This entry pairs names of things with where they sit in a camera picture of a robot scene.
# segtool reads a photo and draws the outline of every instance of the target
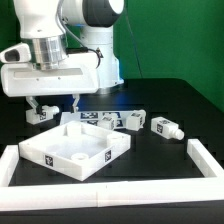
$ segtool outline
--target white frame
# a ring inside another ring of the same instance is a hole
[[[220,165],[198,140],[188,141],[188,153],[193,160],[198,159],[199,153],[200,160],[209,169],[218,170],[213,172],[216,175],[209,178],[2,187],[0,211],[224,200],[223,169]]]

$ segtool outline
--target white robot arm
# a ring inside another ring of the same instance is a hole
[[[68,24],[111,27],[123,0],[14,0],[14,5],[22,43],[0,54],[6,63],[1,69],[6,95],[25,96],[32,113],[41,116],[35,96],[95,93],[100,88],[98,55],[88,51],[92,45],[85,38],[84,52],[68,54],[67,29],[59,16]]]

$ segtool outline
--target white tray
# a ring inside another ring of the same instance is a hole
[[[72,121],[19,143],[20,156],[80,181],[130,148],[130,135]]]

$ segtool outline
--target black tabletop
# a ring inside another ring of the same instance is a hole
[[[41,105],[56,105],[70,111],[71,96],[37,98]],[[24,98],[8,98],[0,93],[0,153],[59,125],[61,114],[38,125],[25,122],[29,108]],[[224,114],[187,82],[179,79],[125,80],[122,89],[108,95],[83,95],[80,111],[124,111],[144,109],[144,128],[131,135],[131,148],[84,183],[201,177],[186,153],[187,140],[197,138],[224,166]],[[185,132],[181,141],[167,140],[151,132],[151,119],[162,116],[179,124]],[[80,183],[25,159],[20,159],[10,186]],[[224,221],[224,202],[167,203],[144,206],[82,208],[46,211],[4,212],[7,223],[211,223]]]

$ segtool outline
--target green wall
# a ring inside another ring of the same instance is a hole
[[[224,111],[224,1],[126,0],[144,78],[180,78]],[[19,41],[12,0],[0,2],[0,50]],[[141,78],[125,14],[115,25],[123,78]]]

